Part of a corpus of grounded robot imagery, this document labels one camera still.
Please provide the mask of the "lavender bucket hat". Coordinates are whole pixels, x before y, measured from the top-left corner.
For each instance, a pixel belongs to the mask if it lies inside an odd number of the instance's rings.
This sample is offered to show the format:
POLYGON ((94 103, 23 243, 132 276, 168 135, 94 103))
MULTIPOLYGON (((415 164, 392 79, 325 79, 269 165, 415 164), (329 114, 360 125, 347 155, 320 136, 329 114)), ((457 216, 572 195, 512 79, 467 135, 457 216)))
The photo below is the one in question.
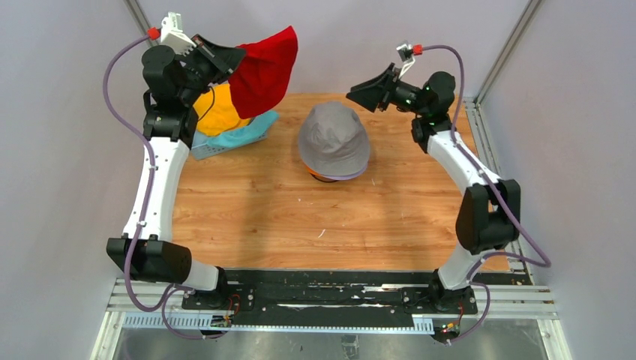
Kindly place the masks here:
POLYGON ((363 175, 366 172, 367 168, 368 167, 365 166, 362 169, 360 169, 358 172, 354 172, 353 174, 349 174, 349 175, 322 175, 322 176, 325 176, 331 179, 337 179, 339 182, 348 181, 363 175))

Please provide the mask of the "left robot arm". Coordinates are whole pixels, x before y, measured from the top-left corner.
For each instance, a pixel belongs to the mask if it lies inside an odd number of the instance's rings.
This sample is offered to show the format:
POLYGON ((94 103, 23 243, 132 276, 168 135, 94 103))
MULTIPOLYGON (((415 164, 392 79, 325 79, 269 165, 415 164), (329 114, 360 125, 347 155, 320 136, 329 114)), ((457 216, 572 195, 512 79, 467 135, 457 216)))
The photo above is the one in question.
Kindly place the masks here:
POLYGON ((199 121, 194 104, 212 85, 225 82, 238 70, 246 51, 199 35, 191 45, 162 43, 148 48, 142 54, 142 76, 148 86, 142 95, 145 118, 137 128, 115 110, 109 84, 117 61, 147 39, 141 37, 117 52, 103 75, 108 110, 142 142, 144 150, 133 209, 121 235, 108 239, 106 253, 122 270, 128 291, 133 281, 172 284, 188 292, 201 291, 203 303, 220 310, 230 300, 224 270, 196 261, 187 247, 173 242, 172 216, 199 121))

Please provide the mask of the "red bucket hat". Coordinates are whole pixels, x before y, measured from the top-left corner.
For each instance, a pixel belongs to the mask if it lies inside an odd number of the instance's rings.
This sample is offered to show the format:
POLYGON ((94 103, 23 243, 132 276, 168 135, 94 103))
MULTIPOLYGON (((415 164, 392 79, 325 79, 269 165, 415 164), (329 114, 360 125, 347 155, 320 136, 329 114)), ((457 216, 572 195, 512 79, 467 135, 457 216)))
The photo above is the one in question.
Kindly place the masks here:
POLYGON ((298 37, 289 25, 238 48, 245 56, 228 80, 229 93, 238 116, 253 118, 277 106, 286 95, 299 51, 298 37))

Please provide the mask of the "yellow bucket hat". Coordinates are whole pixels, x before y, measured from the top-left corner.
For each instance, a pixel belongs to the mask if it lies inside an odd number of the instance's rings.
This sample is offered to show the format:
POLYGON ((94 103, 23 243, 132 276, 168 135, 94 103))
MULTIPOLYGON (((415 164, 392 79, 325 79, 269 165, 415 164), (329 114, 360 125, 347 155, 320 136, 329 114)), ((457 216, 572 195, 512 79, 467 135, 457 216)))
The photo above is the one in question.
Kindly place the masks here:
POLYGON ((207 137, 216 137, 249 125, 251 118, 240 118, 231 99, 230 85, 217 85, 199 96, 193 105, 198 115, 196 129, 207 137))

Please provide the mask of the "left aluminium corner rail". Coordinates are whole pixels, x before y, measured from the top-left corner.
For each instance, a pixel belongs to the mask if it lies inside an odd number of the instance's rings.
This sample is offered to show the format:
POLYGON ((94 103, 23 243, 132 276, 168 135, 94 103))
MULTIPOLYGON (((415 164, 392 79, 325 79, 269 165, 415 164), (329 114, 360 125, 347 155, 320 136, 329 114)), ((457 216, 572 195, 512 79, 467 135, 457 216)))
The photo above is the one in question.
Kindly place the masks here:
POLYGON ((123 4, 128 10, 133 23, 138 28, 141 35, 147 35, 147 30, 154 25, 148 20, 139 0, 123 0, 123 4))

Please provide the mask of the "orange bucket hat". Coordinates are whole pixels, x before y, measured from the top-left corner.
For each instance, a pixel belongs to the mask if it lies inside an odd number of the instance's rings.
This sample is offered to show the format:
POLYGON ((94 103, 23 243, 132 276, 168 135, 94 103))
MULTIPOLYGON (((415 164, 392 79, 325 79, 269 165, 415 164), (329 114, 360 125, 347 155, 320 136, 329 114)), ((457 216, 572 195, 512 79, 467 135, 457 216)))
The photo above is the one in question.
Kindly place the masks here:
POLYGON ((310 167, 306 166, 305 169, 310 173, 311 176, 313 176, 315 179, 318 180, 325 180, 325 178, 320 175, 319 173, 315 172, 314 170, 312 170, 310 167))

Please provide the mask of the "teal plastic basket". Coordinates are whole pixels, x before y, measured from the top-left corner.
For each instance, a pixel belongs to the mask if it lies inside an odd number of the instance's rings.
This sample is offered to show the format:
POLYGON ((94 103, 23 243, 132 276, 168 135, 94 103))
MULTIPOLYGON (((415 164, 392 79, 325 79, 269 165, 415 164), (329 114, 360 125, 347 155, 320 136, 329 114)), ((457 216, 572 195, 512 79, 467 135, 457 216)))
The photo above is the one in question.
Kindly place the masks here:
POLYGON ((266 137, 266 132, 252 132, 247 128, 230 130, 218 136, 206 136, 197 131, 194 134, 190 153, 196 160, 200 161, 242 146, 259 142, 266 137))

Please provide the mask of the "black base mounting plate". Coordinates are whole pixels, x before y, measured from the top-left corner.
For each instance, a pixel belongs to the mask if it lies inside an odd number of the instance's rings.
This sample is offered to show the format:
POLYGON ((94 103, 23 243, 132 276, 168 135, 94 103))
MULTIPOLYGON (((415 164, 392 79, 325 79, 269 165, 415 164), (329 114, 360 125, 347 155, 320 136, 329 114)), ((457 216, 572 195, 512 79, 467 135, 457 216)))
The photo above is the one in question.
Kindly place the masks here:
POLYGON ((483 287, 491 299, 500 288, 525 290, 530 276, 480 272, 469 298, 439 309, 425 299, 432 271, 319 271, 229 269, 220 295, 178 291, 155 311, 172 326, 176 314, 199 315, 198 327, 223 326, 292 329, 406 329, 417 316, 455 320, 483 307, 483 287))

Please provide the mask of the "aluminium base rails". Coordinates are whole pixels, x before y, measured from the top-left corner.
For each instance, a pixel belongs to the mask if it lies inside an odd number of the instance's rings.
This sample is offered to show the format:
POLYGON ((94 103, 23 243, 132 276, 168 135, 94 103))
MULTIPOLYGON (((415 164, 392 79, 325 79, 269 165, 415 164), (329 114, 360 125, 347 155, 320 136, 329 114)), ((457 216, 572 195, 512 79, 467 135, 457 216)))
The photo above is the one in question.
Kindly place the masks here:
POLYGON ((428 272, 229 272, 220 307, 162 283, 112 288, 93 359, 570 359, 551 291, 479 274, 460 304, 428 302, 428 272))

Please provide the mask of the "aluminium corner frame rail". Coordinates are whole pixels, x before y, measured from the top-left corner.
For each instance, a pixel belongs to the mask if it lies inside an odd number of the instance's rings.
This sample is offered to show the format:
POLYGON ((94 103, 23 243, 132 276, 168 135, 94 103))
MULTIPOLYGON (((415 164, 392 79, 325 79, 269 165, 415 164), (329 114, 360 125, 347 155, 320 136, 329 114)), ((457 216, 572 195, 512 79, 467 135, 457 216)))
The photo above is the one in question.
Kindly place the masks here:
POLYGON ((496 173, 501 173, 501 169, 497 150, 491 141, 491 129, 485 115, 484 105, 543 4, 542 0, 530 0, 525 4, 476 95, 467 97, 463 101, 470 130, 478 150, 478 158, 496 173))

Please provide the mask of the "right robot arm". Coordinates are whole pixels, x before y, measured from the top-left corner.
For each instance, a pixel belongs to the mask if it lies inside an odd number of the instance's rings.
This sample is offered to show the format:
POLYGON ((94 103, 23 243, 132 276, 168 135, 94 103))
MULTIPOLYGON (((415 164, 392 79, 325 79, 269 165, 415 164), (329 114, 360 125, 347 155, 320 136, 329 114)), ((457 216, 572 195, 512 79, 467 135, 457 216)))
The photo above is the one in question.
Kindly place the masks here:
POLYGON ((354 85, 346 98, 370 112, 390 105, 413 113, 411 134, 421 150, 436 160, 462 194, 455 223, 457 245, 431 278, 425 299, 440 313, 470 296, 470 281, 487 255, 501 254, 519 237, 513 222, 520 217, 521 187, 491 172, 453 129, 449 108, 455 100, 455 78, 433 73, 423 86, 400 78, 390 64, 379 76, 354 85))

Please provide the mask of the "teal bucket hat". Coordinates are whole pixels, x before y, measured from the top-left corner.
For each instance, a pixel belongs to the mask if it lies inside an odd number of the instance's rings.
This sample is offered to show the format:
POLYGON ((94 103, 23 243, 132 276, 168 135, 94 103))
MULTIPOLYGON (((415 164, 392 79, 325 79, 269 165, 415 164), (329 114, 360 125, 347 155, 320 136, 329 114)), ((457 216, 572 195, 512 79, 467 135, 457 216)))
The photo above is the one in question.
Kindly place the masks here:
POLYGON ((235 148, 247 145, 265 136, 278 118, 279 114, 274 110, 270 110, 253 118, 252 122, 247 126, 228 130, 217 136, 206 136, 197 131, 191 149, 194 150, 205 146, 235 148))

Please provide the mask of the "grey bucket hat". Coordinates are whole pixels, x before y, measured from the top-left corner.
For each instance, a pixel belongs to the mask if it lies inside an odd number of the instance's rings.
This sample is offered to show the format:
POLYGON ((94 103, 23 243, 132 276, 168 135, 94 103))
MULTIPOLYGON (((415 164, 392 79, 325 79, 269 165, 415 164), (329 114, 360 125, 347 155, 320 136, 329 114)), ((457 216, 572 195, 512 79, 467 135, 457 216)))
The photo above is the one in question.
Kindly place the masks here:
POLYGON ((368 166, 371 142, 358 114, 339 101, 318 103, 298 132, 304 165, 325 176, 345 176, 368 166))

